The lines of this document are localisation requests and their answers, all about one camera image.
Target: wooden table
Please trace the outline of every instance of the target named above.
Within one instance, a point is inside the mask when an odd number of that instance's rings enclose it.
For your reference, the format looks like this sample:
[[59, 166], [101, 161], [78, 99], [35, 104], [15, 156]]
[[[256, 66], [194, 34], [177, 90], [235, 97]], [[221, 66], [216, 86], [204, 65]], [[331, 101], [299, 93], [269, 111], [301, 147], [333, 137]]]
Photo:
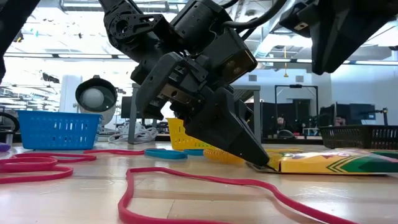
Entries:
[[[96, 147], [171, 148], [169, 142], [135, 146], [124, 142], [100, 142]], [[297, 147], [324, 149], [323, 146]], [[12, 153], [22, 151], [24, 149], [17, 146]], [[11, 153], [0, 154], [2, 158], [9, 156]], [[306, 205], [358, 223], [398, 223], [398, 179], [395, 176], [261, 174], [246, 166], [219, 164], [204, 157], [165, 161], [144, 156], [98, 155], [96, 161], [68, 166], [73, 166], [75, 173], [66, 179], [0, 185], [0, 223], [121, 223], [116, 205], [126, 189], [126, 169], [152, 166], [191, 174], [259, 179], [276, 185], [283, 193]], [[245, 224], [316, 223], [281, 205], [266, 190], [254, 187], [216, 184], [161, 173], [139, 174], [135, 180], [137, 190], [129, 209], [142, 215]]]

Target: metal frame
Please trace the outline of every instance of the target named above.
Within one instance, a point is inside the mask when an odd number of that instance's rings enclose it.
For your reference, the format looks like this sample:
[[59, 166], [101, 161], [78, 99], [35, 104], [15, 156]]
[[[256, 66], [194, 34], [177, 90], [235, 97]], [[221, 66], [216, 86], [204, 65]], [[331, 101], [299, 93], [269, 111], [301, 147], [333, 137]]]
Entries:
[[[278, 117], [278, 95], [280, 93], [282, 93], [282, 91], [284, 90], [284, 89], [282, 89], [280, 92], [277, 93], [278, 87], [297, 88], [297, 87], [293, 87], [293, 86], [297, 86], [297, 85], [275, 85], [275, 118]], [[315, 96], [316, 104], [317, 104], [317, 116], [318, 116], [319, 115], [318, 86], [301, 85], [300, 88], [307, 88], [307, 90]], [[314, 88], [315, 93], [313, 93], [309, 88]]]
[[[132, 84], [132, 98], [131, 98], [131, 109], [130, 109], [130, 124], [129, 124], [129, 136], [127, 142], [129, 144], [134, 144], [134, 135], [136, 131], [136, 123], [132, 122], [137, 119], [137, 107], [136, 107], [136, 97], [139, 89], [137, 83]], [[232, 85], [234, 89], [237, 90], [252, 90], [254, 97], [254, 108], [253, 108], [253, 118], [254, 118], [254, 136], [261, 142], [261, 112], [260, 112], [260, 89], [258, 85], [255, 86], [244, 86], [244, 85]], [[156, 120], [152, 123], [153, 127], [156, 127]]]

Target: white ball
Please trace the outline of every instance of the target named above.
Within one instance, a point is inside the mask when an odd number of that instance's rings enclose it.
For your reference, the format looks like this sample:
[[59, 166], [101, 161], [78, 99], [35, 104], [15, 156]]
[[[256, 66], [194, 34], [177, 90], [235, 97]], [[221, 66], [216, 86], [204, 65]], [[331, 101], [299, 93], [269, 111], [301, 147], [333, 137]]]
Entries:
[[96, 88], [90, 88], [83, 92], [82, 103], [90, 108], [97, 108], [104, 103], [104, 94]]

